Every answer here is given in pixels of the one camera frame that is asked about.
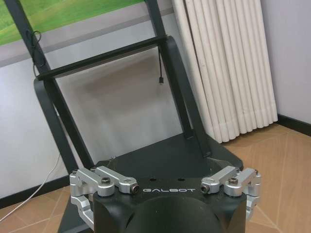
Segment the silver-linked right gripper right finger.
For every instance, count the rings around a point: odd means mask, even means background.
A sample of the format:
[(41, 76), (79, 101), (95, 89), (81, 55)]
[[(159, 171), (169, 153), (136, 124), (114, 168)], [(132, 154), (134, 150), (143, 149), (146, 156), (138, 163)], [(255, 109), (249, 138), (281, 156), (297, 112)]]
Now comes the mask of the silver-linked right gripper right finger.
[(212, 176), (201, 180), (203, 194), (218, 193), (221, 187), (230, 197), (246, 195), (246, 219), (250, 220), (254, 207), (260, 201), (261, 174), (252, 168), (240, 171), (237, 167), (226, 166)]

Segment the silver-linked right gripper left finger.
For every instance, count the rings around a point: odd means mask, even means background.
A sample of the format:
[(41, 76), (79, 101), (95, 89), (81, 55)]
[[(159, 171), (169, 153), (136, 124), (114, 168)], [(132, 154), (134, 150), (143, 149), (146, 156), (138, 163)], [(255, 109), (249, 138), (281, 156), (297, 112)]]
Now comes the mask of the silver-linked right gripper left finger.
[(77, 206), (80, 218), (91, 228), (94, 227), (94, 213), (86, 195), (97, 193), (100, 197), (109, 197), (115, 193), (115, 188), (124, 194), (133, 195), (139, 191), (135, 178), (126, 177), (105, 166), (74, 170), (69, 182), (71, 203)]

